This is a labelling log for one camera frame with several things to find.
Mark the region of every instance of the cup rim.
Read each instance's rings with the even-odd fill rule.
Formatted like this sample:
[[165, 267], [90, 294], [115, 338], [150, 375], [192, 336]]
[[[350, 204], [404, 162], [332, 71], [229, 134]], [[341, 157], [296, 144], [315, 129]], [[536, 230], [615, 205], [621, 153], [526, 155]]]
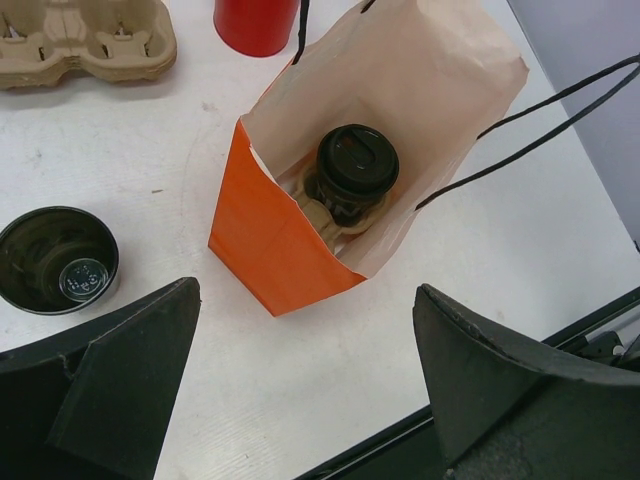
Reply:
[[23, 312], [32, 313], [32, 314], [35, 314], [35, 315], [42, 315], [42, 316], [46, 316], [46, 317], [55, 317], [55, 316], [66, 315], [66, 314], [69, 314], [69, 313], [74, 313], [74, 312], [83, 310], [83, 309], [89, 307], [90, 305], [94, 304], [95, 302], [97, 302], [107, 292], [107, 290], [109, 290], [109, 288], [113, 285], [116, 277], [118, 276], [118, 271], [119, 271], [119, 267], [120, 267], [120, 251], [118, 249], [118, 243], [116, 242], [116, 239], [113, 236], [113, 233], [111, 232], [109, 227], [102, 220], [100, 220], [94, 214], [89, 213], [86, 210], [82, 210], [80, 208], [66, 207], [66, 206], [62, 206], [62, 205], [55, 205], [55, 206], [50, 206], [50, 207], [37, 208], [37, 209], [31, 210], [30, 212], [27, 212], [27, 213], [25, 213], [23, 215], [20, 215], [18, 218], [16, 218], [12, 222], [10, 222], [9, 225], [7, 225], [2, 231], [0, 231], [0, 246], [6, 240], [7, 236], [17, 226], [23, 224], [24, 222], [26, 222], [28, 220], [31, 220], [34, 217], [37, 217], [37, 216], [40, 216], [40, 215], [43, 215], [43, 214], [47, 214], [47, 213], [59, 212], [59, 211], [73, 212], [73, 213], [78, 213], [78, 214], [84, 215], [84, 216], [90, 218], [92, 221], [96, 222], [100, 226], [100, 228], [102, 228], [105, 231], [105, 233], [107, 234], [107, 237], [109, 238], [109, 241], [111, 243], [111, 249], [112, 249], [112, 253], [113, 253], [113, 257], [114, 257], [113, 273], [112, 273], [112, 275], [109, 276], [109, 279], [104, 284], [104, 286], [100, 289], [100, 291], [98, 291], [95, 294], [95, 296], [93, 296], [90, 300], [87, 300], [86, 302], [83, 302], [83, 303], [79, 303], [78, 305], [75, 305], [72, 308], [67, 308], [66, 310], [59, 310], [59, 311], [55, 311], [55, 312], [42, 312], [42, 311], [39, 311], [39, 310], [34, 310], [34, 309], [31, 309], [31, 308], [26, 308], [26, 307], [23, 307], [21, 305], [18, 305], [15, 302], [13, 302], [11, 299], [7, 298], [7, 295], [5, 294], [4, 290], [0, 289], [0, 297], [2, 297], [11, 306], [13, 306], [13, 307], [15, 307], [15, 308], [17, 308], [19, 310], [22, 310]]

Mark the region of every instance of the orange bag side panel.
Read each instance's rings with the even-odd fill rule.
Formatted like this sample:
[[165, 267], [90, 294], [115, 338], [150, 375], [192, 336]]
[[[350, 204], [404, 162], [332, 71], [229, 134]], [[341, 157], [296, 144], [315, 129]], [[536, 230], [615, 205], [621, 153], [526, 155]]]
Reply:
[[366, 280], [329, 252], [295, 200], [262, 172], [249, 147], [238, 121], [209, 248], [275, 316]]

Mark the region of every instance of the red cylinder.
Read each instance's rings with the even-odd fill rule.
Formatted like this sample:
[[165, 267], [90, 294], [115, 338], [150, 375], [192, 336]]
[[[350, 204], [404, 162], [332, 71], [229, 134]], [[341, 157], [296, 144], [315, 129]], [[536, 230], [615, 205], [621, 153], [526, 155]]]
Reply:
[[216, 0], [213, 23], [222, 40], [252, 57], [268, 57], [289, 41], [300, 0]]

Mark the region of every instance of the gray wall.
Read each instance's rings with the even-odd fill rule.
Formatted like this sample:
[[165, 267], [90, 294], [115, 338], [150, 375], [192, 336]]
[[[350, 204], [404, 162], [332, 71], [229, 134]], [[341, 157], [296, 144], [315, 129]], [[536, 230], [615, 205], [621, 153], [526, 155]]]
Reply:
[[[640, 0], [509, 3], [556, 90], [640, 52]], [[586, 106], [632, 68], [567, 99], [567, 113]], [[640, 78], [580, 121], [576, 130], [627, 230], [640, 244]]]

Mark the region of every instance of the orange paper bag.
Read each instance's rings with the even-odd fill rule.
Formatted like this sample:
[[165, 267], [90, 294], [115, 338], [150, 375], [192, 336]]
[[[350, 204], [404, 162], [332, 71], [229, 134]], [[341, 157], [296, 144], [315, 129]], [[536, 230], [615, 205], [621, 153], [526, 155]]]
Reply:
[[[273, 314], [350, 289], [389, 260], [416, 205], [502, 118], [527, 67], [477, 0], [378, 0], [287, 67], [233, 136], [209, 247]], [[333, 254], [286, 187], [322, 137], [382, 132], [400, 161], [390, 207]]]

